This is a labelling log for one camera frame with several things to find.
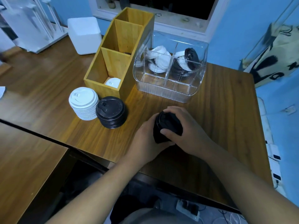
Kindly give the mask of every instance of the wooden countertop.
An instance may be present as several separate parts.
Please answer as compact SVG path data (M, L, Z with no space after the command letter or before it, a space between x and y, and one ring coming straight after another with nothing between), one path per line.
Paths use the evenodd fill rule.
M0 123L0 220L17 223L67 151Z
M72 90L83 82L93 55L80 56L68 37L36 55L22 51L0 77L7 92L0 119L117 162L134 133L168 105L185 107L220 146L272 184L253 78L250 74L208 64L199 92L187 104L133 88L126 100L129 116L117 129L99 120L80 120L69 106ZM234 207L222 184L200 159L169 148L142 170L151 177Z

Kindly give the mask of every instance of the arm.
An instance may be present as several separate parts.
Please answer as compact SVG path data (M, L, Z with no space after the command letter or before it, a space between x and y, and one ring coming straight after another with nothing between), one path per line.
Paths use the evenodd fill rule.
M156 144L153 115L136 132L127 154L99 180L54 215L47 224L103 223L131 178L172 142Z
M161 133L207 162L249 223L298 223L299 208L214 143L185 109L172 106L164 111L177 116L183 134L167 129Z

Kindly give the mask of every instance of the hand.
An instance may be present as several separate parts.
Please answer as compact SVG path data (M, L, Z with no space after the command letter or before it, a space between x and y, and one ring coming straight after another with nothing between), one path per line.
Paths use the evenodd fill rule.
M132 144L126 154L126 157L134 162L139 168L152 161L157 155L169 146L174 145L173 142L164 142L157 144L154 140L153 130L155 119L159 113L150 117L150 119L142 124L136 132Z
M168 129L162 129L160 132L176 143L186 153L205 160L209 154L209 149L216 144L209 138L201 126L184 108L169 106L163 111L176 115L183 126L183 134L179 136Z

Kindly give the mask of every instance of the stack of black cup lids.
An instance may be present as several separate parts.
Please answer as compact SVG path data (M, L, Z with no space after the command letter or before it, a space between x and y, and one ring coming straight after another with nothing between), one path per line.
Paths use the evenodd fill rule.
M180 120L173 113L160 112L156 117L154 125L154 139L156 143L162 143L170 141L167 137L160 133L162 129L169 129L177 135L181 136L183 133L183 127Z
M96 107L96 114L101 124L109 129L120 127L127 119L127 109L117 97L104 97Z
M171 67L171 75L175 80L188 77L198 66L196 63L199 62L199 58L195 49L193 48L186 48L185 51L176 52L173 56L178 57L174 60Z

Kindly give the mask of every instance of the clear acrylic organizer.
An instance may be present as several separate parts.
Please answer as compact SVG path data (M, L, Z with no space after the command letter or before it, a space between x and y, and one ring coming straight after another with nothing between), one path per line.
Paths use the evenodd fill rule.
M149 34L134 61L133 75L138 90L186 103L199 90L207 50L205 42L194 45L161 34Z

